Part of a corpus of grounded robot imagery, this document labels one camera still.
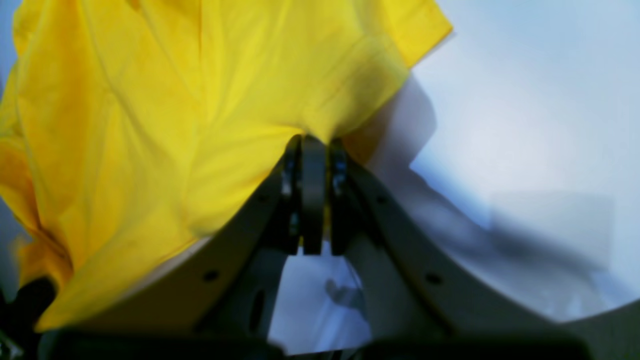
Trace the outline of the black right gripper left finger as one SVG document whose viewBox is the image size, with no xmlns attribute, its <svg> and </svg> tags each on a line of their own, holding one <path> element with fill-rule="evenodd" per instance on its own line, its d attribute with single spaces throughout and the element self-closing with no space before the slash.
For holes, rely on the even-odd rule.
<svg viewBox="0 0 640 360">
<path fill-rule="evenodd" d="M 294 136 L 258 189 L 188 260 L 99 315 L 49 332 L 41 360 L 281 360 L 268 344 L 282 271 L 322 252 L 326 147 Z"/>
</svg>

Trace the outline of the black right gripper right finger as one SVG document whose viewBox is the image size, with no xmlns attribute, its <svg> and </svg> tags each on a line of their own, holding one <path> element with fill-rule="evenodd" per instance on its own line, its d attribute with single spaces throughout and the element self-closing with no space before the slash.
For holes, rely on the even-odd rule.
<svg viewBox="0 0 640 360">
<path fill-rule="evenodd" d="M 639 303 L 567 323 L 458 265 L 339 140 L 327 148 L 331 252 L 361 280 L 372 341 L 358 360 L 637 360 Z"/>
</svg>

